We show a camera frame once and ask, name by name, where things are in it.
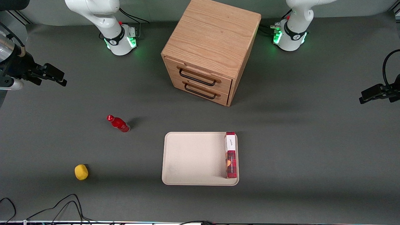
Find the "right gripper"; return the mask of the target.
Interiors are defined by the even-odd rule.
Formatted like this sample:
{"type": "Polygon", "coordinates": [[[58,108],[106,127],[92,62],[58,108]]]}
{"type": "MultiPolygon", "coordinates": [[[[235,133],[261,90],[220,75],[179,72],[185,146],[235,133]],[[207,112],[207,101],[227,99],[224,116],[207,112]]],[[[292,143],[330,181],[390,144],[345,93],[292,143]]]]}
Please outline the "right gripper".
{"type": "Polygon", "coordinates": [[[33,73],[39,65],[33,57],[27,53],[19,57],[16,51],[1,51],[1,77],[0,89],[2,91],[18,91],[24,87],[22,80],[30,81],[40,86],[42,80],[49,80],[65,87],[67,80],[64,79],[64,72],[50,63],[42,66],[42,72],[33,73]]]}

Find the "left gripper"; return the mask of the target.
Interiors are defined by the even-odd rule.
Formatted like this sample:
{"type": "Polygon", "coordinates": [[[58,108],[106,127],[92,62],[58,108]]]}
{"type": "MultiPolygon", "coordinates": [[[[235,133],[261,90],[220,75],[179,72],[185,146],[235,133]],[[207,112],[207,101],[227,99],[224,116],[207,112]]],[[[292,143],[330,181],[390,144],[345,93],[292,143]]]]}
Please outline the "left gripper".
{"type": "Polygon", "coordinates": [[[361,92],[359,102],[360,104],[365,104],[369,101],[388,98],[391,103],[394,103],[400,100],[400,74],[398,74],[395,79],[395,91],[396,93],[392,94],[392,92],[383,84],[376,84],[361,92]]]}

